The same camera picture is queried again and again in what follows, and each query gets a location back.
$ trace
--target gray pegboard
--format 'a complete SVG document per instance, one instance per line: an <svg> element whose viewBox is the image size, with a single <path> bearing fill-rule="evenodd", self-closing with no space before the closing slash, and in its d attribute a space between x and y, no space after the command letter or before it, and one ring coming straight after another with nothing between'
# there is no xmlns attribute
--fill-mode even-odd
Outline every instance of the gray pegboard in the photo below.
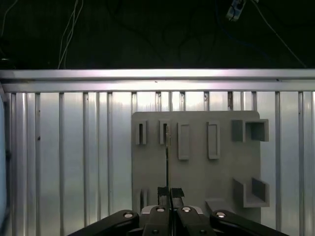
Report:
<svg viewBox="0 0 315 236"><path fill-rule="evenodd" d="M268 120L255 111L133 114L134 210L157 205L157 188L166 186L166 125L171 187L182 188L184 204L206 214L226 206L260 222L260 207L269 205L268 184L259 180L260 141L268 140Z"/></svg>

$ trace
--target vertical metal ridge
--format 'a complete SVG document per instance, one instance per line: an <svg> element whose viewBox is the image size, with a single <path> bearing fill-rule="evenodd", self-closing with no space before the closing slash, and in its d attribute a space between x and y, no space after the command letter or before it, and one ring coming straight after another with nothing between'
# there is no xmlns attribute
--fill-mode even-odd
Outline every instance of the vertical metal ridge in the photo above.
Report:
<svg viewBox="0 0 315 236"><path fill-rule="evenodd" d="M63 102L64 94L59 94L59 201L60 201L60 236L64 236L64 165L63 165Z"/></svg>
<svg viewBox="0 0 315 236"><path fill-rule="evenodd" d="M315 161L314 161L314 92L303 92L304 106L304 235L314 235L314 176L315 176Z"/></svg>
<svg viewBox="0 0 315 236"><path fill-rule="evenodd" d="M101 190L100 190L100 92L96 94L96 130L97 130L97 221L101 219Z"/></svg>
<svg viewBox="0 0 315 236"><path fill-rule="evenodd" d="M131 114L137 112L137 108L138 108L138 99L137 99L138 96L137 95L138 95L137 93L131 94Z"/></svg>
<svg viewBox="0 0 315 236"><path fill-rule="evenodd" d="M27 169L28 169L28 235L36 235L36 101L35 94L27 94Z"/></svg>
<svg viewBox="0 0 315 236"><path fill-rule="evenodd" d="M113 213L113 94L107 96L108 214Z"/></svg>
<svg viewBox="0 0 315 236"><path fill-rule="evenodd" d="M83 94L83 190L84 190L84 226L88 226L89 222L89 195L88 195L88 167L87 167L87 159L89 156L88 150L88 119L89 119L89 111L88 111L88 94Z"/></svg>
<svg viewBox="0 0 315 236"><path fill-rule="evenodd" d="M276 230L281 231L281 100L276 92Z"/></svg>
<svg viewBox="0 0 315 236"><path fill-rule="evenodd" d="M28 152L27 152L27 95L26 93L19 93L16 97L17 106L17 129L16 129L16 143L19 144L17 149L17 230L19 235L27 235L28 225Z"/></svg>
<svg viewBox="0 0 315 236"><path fill-rule="evenodd" d="M96 220L100 220L100 185L99 185L99 92L96 93L96 141L97 141L97 187L96 187Z"/></svg>
<svg viewBox="0 0 315 236"><path fill-rule="evenodd" d="M227 92L227 110L233 111L233 92Z"/></svg>
<svg viewBox="0 0 315 236"><path fill-rule="evenodd" d="M12 125L11 125L11 150L12 150L12 159L11 159L11 196L12 196L12 201L11 201L11 230L12 230L12 235L15 236L17 235L17 229L16 229L16 166L17 166L17 160L16 160L16 94L11 95L11 120L12 120Z"/></svg>
<svg viewBox="0 0 315 236"><path fill-rule="evenodd" d="M252 110L257 111L257 92L252 92Z"/></svg>
<svg viewBox="0 0 315 236"><path fill-rule="evenodd" d="M108 95L98 95L99 217L108 216Z"/></svg>
<svg viewBox="0 0 315 236"><path fill-rule="evenodd" d="M161 92L156 92L156 111L161 112L162 111L162 97Z"/></svg>
<svg viewBox="0 0 315 236"><path fill-rule="evenodd" d="M40 235L40 94L35 95L36 235Z"/></svg>
<svg viewBox="0 0 315 236"><path fill-rule="evenodd" d="M179 102L180 102L179 110L186 111L186 93L185 92L180 92Z"/></svg>
<svg viewBox="0 0 315 236"><path fill-rule="evenodd" d="M209 92L204 92L204 98L205 98L205 111L209 111L210 109L210 103L209 103L209 98L210 98L210 94Z"/></svg>
<svg viewBox="0 0 315 236"><path fill-rule="evenodd" d="M312 124L312 129L311 129L311 150L310 150L310 160L311 160L311 166L312 166L312 169L311 169L311 180L310 183L311 183L311 190L312 190L312 195L311 195L311 201L312 201L312 208L311 208L311 213L312 213L312 219L310 220L310 224L312 225L312 234L311 235L314 235L314 231L315 231L315 197L314 197L314 194L315 194L315 183L313 182L313 178L315 176L315 160L314 160L314 155L315 155L315 146L313 145L313 143L315 142L315 92L312 92L312 95L311 95L311 113L312 113L312 120L311 120L311 124Z"/></svg>
<svg viewBox="0 0 315 236"><path fill-rule="evenodd" d="M299 92L299 209L300 236L304 236L304 97L302 92Z"/></svg>

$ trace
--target cable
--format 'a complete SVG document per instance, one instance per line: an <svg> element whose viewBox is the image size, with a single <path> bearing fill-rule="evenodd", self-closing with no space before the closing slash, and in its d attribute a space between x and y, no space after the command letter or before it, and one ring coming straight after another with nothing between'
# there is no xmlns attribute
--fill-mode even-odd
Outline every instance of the cable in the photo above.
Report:
<svg viewBox="0 0 315 236"><path fill-rule="evenodd" d="M62 53L62 50L63 50L63 37L64 37L64 35L65 35L65 33L66 33L66 31L67 31L69 25L70 25L70 21L71 21L71 18L72 18L73 15L74 15L74 11L72 12L72 14L71 14L71 16L70 16L69 21L68 21L68 24L67 24L67 26L65 27L65 30L64 30L64 32L63 32L63 36L61 37L60 50L59 50L59 61L60 61L61 53Z"/></svg>
<svg viewBox="0 0 315 236"><path fill-rule="evenodd" d="M241 45L243 45L243 46L246 46L246 47L250 47L250 48L255 49L257 52L261 53L269 62L271 62L270 57L269 57L264 51L262 51L261 49L259 49L258 47L256 47L256 46L253 45L253 44L250 44L250 43L247 43L247 42L243 42L243 41L240 41L240 40L234 38L233 36L231 36L231 35L223 28L223 26L221 25L220 19L219 19L219 10L218 10L218 3L217 3L217 0L215 0L215 10L216 10L216 18L217 18L218 26L221 28L222 32L225 33L228 38L230 38L231 40L234 40L235 42L237 42L237 43L239 43L239 44L241 44Z"/></svg>
<svg viewBox="0 0 315 236"><path fill-rule="evenodd" d="M289 48L289 46L284 42L284 40L278 35L278 33L271 27L271 25L268 23L262 12L260 11L258 5L254 0L251 0L251 2L254 4L256 7L257 11L259 12L261 18L264 20L266 25L275 33L275 35L278 37L278 39L284 44L284 46L289 50L289 52L299 61L299 63L304 67L307 68L307 66L296 56L296 54Z"/></svg>
<svg viewBox="0 0 315 236"><path fill-rule="evenodd" d="M309 21L306 21L306 22L303 22L303 23L288 24L288 23L284 22L284 21L276 14L276 12L275 12L271 7L269 7L268 5L266 5L263 1L260 1L260 2L259 2L259 6L265 7L283 27L296 29L296 28L314 27L314 26L315 26L315 21L314 21L314 19L309 20Z"/></svg>
<svg viewBox="0 0 315 236"><path fill-rule="evenodd" d="M58 69L60 69L61 63L62 63L62 61L63 61L63 59L64 59L64 57L65 57L65 55L66 55L67 49L68 49L69 44L70 44L70 42L71 42L71 40L72 40L74 26L75 26L75 24L76 24L76 22L77 22L77 20L78 20L78 18L79 18L79 16L80 16L80 13L81 13L81 11L82 11L83 5L84 5L84 0L82 0L81 7L80 7L80 9L79 9L78 15L77 15L77 17L76 17L75 20L74 20L74 24L72 25L72 30L70 31L70 37L68 38L67 44L66 44L65 49L64 49L64 51L63 51L63 55L61 56L61 59L59 60Z"/></svg>
<svg viewBox="0 0 315 236"><path fill-rule="evenodd" d="M76 24L75 11L76 11L76 6L77 6L77 3L78 3L78 2L79 2L79 1L77 0L77 1L76 1L76 4L75 4L75 6L74 6L73 17L72 17L72 18L73 18L73 21L72 21L72 28L71 28L71 30L70 30L68 36L67 36L67 42L68 42L69 39L72 38L72 36L73 36L74 27L75 27L75 24ZM66 49L65 49L64 59L63 59L63 68L64 68L64 69L66 69L67 56L68 56L68 49L66 48Z"/></svg>
<svg viewBox="0 0 315 236"><path fill-rule="evenodd" d="M151 43L151 41L140 31L133 29L132 27L128 26L127 24L125 24L123 21L118 20L113 13L111 12L110 8L109 8L109 4L108 4L108 0L105 0L105 6L107 9L107 12L110 16L110 18L116 22L119 26L121 26L122 28L125 28L126 30L133 32L134 34L138 35L140 38L142 38L144 41L146 41L148 43L148 45L152 48L153 52L157 55L157 57L162 61L165 62L165 59L159 54L159 52L155 49L155 47L153 46L153 44Z"/></svg>
<svg viewBox="0 0 315 236"><path fill-rule="evenodd" d="M15 0L15 2L5 11L4 13L4 17L3 17L3 23L2 23L2 31L1 31L1 38L3 37L4 34L4 26L5 26L5 19L6 16L8 14L8 12L15 6L15 4L18 2L19 0Z"/></svg>

